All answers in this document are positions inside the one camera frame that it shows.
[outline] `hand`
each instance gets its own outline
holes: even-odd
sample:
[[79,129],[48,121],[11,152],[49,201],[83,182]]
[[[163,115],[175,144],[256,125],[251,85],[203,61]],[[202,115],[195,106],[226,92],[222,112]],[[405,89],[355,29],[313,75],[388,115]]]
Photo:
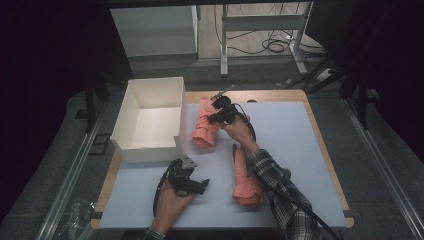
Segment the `hand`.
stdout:
[[168,180],[165,180],[160,190],[156,216],[150,227],[160,233],[166,234],[193,198],[194,194],[179,197]]
[[241,117],[236,116],[231,124],[219,123],[219,127],[225,130],[228,135],[239,142],[247,154],[259,149],[258,144],[253,140],[249,127]]

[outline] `aluminum rail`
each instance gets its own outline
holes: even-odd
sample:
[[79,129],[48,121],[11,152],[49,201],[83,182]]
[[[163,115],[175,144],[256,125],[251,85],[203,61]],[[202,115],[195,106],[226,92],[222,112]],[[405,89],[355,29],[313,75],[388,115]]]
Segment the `aluminum rail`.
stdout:
[[98,116],[91,131],[88,132],[84,141],[79,148],[72,165],[70,166],[68,173],[66,174],[59,191],[53,200],[52,206],[41,225],[40,231],[36,237],[36,240],[50,240],[53,238],[56,231],[57,225],[59,224],[60,218],[65,210],[68,203],[69,197],[74,189],[75,183],[78,180],[78,176],[84,166],[87,155],[90,151],[90,147],[93,144],[94,138],[97,134],[99,126],[103,120],[103,114],[107,107],[107,103],[100,102],[98,106]]
[[397,181],[395,175],[387,164],[386,159],[371,136],[371,133],[368,130],[365,130],[357,119],[356,109],[352,101],[350,99],[342,99],[342,103],[345,105],[350,119],[358,131],[361,140],[372,155],[374,163],[380,172],[381,177],[386,183],[390,194],[392,195],[399,210],[405,218],[406,223],[412,231],[412,234],[414,235],[415,239],[424,240],[424,224],[421,216],[419,215],[408,195],[403,190],[400,183]]

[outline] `white board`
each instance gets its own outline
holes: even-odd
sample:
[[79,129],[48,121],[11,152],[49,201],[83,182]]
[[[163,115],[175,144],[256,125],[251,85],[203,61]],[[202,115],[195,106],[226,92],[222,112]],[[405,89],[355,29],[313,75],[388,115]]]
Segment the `white board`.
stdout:
[[[310,200],[314,212],[329,226],[346,227],[346,220],[334,184],[328,173],[315,133],[302,102],[241,104],[257,135],[277,163],[292,172],[292,181]],[[198,105],[188,105],[187,136],[196,126]],[[232,144],[220,130],[216,146],[199,149],[187,139],[187,154],[198,163],[191,179],[210,179],[203,195],[198,195],[174,228],[275,227],[265,198],[257,207],[243,207],[232,198],[235,177]],[[144,228],[153,220],[155,189],[166,166],[128,164],[122,161],[100,228]]]

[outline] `metal frame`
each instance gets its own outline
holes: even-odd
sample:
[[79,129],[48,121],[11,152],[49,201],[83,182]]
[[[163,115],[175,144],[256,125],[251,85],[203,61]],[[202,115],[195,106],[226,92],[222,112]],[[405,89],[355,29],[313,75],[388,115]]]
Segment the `metal frame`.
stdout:
[[222,43],[221,43],[221,76],[228,76],[227,32],[231,31],[267,31],[267,30],[298,30],[290,52],[301,75],[308,70],[299,54],[299,46],[309,18],[311,2],[308,2],[302,15],[250,15],[227,16],[227,5],[222,5]]
[[87,155],[90,151],[90,147],[93,144],[96,133],[103,120],[103,114],[105,112],[107,103],[100,102],[98,106],[98,116],[93,128],[90,132],[85,135],[84,141],[81,144],[78,153],[76,154],[71,167],[66,174],[59,191],[53,200],[52,206],[41,225],[40,231],[36,237],[37,240],[49,240],[52,239],[56,231],[57,225],[59,224],[60,218],[66,208],[68,200],[74,189],[75,183],[78,180],[78,176],[84,166]]
[[396,179],[390,166],[387,164],[386,159],[375,143],[371,133],[362,126],[361,122],[356,117],[358,113],[355,110],[352,100],[342,98],[342,103],[346,107],[353,125],[355,126],[365,147],[371,154],[375,166],[380,172],[381,178],[385,182],[415,239],[424,239],[424,223],[419,212]]

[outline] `pink cloth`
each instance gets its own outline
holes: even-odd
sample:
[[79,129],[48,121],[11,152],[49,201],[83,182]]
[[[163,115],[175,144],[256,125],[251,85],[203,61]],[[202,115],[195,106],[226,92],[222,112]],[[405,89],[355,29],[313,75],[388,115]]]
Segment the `pink cloth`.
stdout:
[[202,97],[199,105],[199,115],[197,125],[191,133],[192,142],[201,148],[215,146],[215,136],[218,132],[219,125],[216,122],[209,122],[208,115],[216,113],[215,108],[211,105],[213,101],[207,97]]
[[236,186],[232,197],[240,205],[257,205],[262,200],[262,189],[256,178],[247,176],[246,155],[241,148],[237,148],[234,159],[234,173]]

